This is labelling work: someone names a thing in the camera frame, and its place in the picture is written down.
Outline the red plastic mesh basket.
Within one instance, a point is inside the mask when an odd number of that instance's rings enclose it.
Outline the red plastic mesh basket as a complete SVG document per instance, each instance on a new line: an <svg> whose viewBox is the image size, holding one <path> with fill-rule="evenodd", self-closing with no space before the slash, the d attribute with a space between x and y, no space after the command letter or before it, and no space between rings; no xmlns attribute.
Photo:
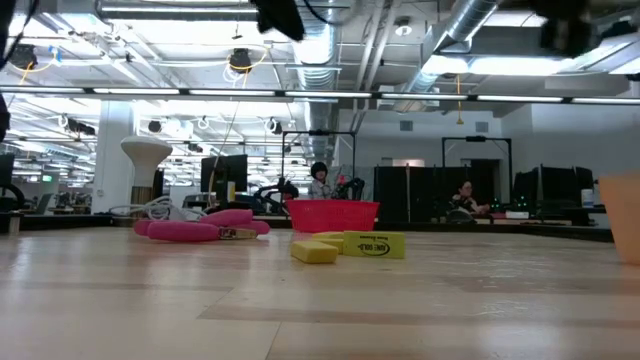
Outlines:
<svg viewBox="0 0 640 360"><path fill-rule="evenodd" d="M291 200L286 203L292 228L303 233L372 231L377 202L353 200Z"/></svg>

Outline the long ceiling light strip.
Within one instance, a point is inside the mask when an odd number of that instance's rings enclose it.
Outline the long ceiling light strip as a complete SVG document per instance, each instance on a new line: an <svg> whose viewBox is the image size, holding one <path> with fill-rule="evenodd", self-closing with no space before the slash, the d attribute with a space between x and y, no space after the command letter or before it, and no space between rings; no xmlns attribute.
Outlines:
<svg viewBox="0 0 640 360"><path fill-rule="evenodd" d="M482 102L482 103L522 103L522 104L569 104L640 106L640 98L622 97L569 97L569 96L524 96L492 94L449 94L449 93L398 93L364 91L313 91L313 90L256 90L241 88L123 88L123 87L66 87L66 86L10 86L0 85L0 92L7 94L29 94L59 97L84 98L130 98L130 99L194 99L222 98L232 101L277 101L300 99L313 100L384 100L384 101L439 101L439 102Z"/></svg>

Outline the silver ventilation duct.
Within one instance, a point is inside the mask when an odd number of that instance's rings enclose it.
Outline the silver ventilation duct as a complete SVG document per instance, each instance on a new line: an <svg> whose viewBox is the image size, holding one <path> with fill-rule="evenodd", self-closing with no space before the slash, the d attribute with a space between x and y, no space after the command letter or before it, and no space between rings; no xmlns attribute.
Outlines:
<svg viewBox="0 0 640 360"><path fill-rule="evenodd" d="M293 44L294 60L298 65L298 88L303 91L330 91L337 88L338 10L330 7L333 0L296 0L305 35ZM303 103L307 131L336 131L338 101L311 99Z"/></svg>
<svg viewBox="0 0 640 360"><path fill-rule="evenodd" d="M454 54L468 54L474 35L498 9L499 2L456 0L447 19L429 26L420 46L421 65L402 92L434 95L432 88L439 77L465 73L466 63L462 59L441 52L453 50Z"/></svg>

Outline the black room partition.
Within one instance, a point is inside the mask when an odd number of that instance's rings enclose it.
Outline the black room partition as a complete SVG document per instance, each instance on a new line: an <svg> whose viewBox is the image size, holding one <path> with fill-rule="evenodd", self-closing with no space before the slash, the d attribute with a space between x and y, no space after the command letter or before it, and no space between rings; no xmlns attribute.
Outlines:
<svg viewBox="0 0 640 360"><path fill-rule="evenodd" d="M470 182L471 197L480 205L498 205L497 177L488 167L374 168L373 199L381 223L438 222L453 208L453 196Z"/></svg>

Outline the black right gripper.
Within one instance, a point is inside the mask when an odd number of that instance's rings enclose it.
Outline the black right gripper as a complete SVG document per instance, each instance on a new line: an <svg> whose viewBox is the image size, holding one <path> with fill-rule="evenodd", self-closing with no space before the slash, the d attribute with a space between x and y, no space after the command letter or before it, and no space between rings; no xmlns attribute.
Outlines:
<svg viewBox="0 0 640 360"><path fill-rule="evenodd" d="M530 0L530 8L545 19L539 44L546 52L575 58L600 45L589 20L590 0Z"/></svg>

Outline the black overhead gantry frame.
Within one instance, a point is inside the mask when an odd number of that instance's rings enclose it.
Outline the black overhead gantry frame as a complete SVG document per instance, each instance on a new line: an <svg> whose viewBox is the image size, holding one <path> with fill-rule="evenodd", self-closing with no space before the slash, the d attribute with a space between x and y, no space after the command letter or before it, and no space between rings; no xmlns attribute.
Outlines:
<svg viewBox="0 0 640 360"><path fill-rule="evenodd" d="M502 149L497 143L504 142L507 146L507 163L508 163L508 191L509 196L508 199L512 200L513 197L513 145L511 138L504 137L486 137L482 135L474 135L474 136L464 136L464 137L442 137L441 138L441 169L445 169L447 167L446 157L447 157L447 149L446 143L448 141L464 141L467 143L481 143L481 142L492 142L496 147Z"/></svg>
<svg viewBox="0 0 640 360"><path fill-rule="evenodd" d="M337 140L341 136L348 136L351 138L351 149L352 149L352 160L355 160L356 153L356 134L354 132L339 132L339 131L330 131L330 130L308 130L306 132L303 131L284 131L282 134L282 150L281 155L282 158L285 158L285 155L291 151L291 147L296 144L295 140L287 140L287 136L289 134L294 134L296 137L306 136L308 140L317 140L318 138L326 138L327 145L330 145L331 140ZM327 160L315 160L311 166L315 162L323 162L326 164L328 168L327 180L332 189L332 196L330 199L336 200L361 200L362 193L365 182L355 176L355 165L352 165L352 176L347 178L346 180L341 180L340 176L342 175L341 171L338 171L336 174L336 178L331 181L329 179L329 167L327 164Z"/></svg>

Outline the pink-red handled pliers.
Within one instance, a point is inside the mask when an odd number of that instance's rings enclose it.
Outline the pink-red handled pliers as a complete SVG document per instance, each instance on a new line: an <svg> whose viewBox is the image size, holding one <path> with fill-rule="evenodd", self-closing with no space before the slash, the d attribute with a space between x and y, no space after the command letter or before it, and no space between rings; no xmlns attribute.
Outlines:
<svg viewBox="0 0 640 360"><path fill-rule="evenodd" d="M199 222L214 225L218 228L251 230L258 235L266 235L271 230L271 227L265 221L255 220L253 211L250 209L221 210L201 217Z"/></svg>
<svg viewBox="0 0 640 360"><path fill-rule="evenodd" d="M251 240L258 233L251 229L217 227L207 223L140 220L133 230L137 235L167 242L212 242L218 240Z"/></svg>

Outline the white pillar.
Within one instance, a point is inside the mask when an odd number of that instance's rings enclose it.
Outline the white pillar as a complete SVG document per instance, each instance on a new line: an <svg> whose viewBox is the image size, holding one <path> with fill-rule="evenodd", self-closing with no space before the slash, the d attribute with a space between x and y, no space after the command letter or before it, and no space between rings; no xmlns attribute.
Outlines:
<svg viewBox="0 0 640 360"><path fill-rule="evenodd" d="M130 202L133 166L121 148L123 139L136 134L131 102L102 100L96 148L91 209L106 213Z"/></svg>

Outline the orange translucent plastic tray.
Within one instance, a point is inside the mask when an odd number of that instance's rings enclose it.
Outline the orange translucent plastic tray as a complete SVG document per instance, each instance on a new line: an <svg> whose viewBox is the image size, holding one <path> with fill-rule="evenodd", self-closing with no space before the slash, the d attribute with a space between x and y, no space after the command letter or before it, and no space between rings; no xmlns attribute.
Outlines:
<svg viewBox="0 0 640 360"><path fill-rule="evenodd" d="M640 172L603 176L599 186L619 257L640 266Z"/></svg>

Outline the yellow crayon box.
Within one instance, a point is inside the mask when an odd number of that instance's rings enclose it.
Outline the yellow crayon box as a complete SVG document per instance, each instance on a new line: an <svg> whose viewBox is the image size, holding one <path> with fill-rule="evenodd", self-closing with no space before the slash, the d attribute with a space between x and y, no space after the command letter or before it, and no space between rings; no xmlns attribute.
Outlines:
<svg viewBox="0 0 640 360"><path fill-rule="evenodd" d="M343 254L352 257L404 259L406 236L398 232L346 231Z"/></svg>

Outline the white mushroom table lamp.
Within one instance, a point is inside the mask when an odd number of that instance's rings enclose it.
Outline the white mushroom table lamp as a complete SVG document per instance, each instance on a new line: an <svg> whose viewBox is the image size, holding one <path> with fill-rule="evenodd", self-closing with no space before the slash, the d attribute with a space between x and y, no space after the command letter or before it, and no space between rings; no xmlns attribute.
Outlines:
<svg viewBox="0 0 640 360"><path fill-rule="evenodd" d="M153 200L156 170L172 153L173 147L154 137L129 136L121 141L121 148L134 168L131 203L145 204Z"/></svg>

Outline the person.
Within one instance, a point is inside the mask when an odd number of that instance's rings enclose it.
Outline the person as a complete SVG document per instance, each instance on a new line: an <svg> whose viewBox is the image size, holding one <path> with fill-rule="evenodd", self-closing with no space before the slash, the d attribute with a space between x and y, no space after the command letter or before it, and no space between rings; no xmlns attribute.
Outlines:
<svg viewBox="0 0 640 360"><path fill-rule="evenodd" d="M449 224L475 224L477 218L487 217L488 204L479 204L473 197L473 185L464 181L449 201L446 222Z"/></svg>
<svg viewBox="0 0 640 360"><path fill-rule="evenodd" d="M332 189L327 180L328 168L323 162L315 162L311 166L312 181L308 195L312 200L326 200L332 196Z"/></svg>

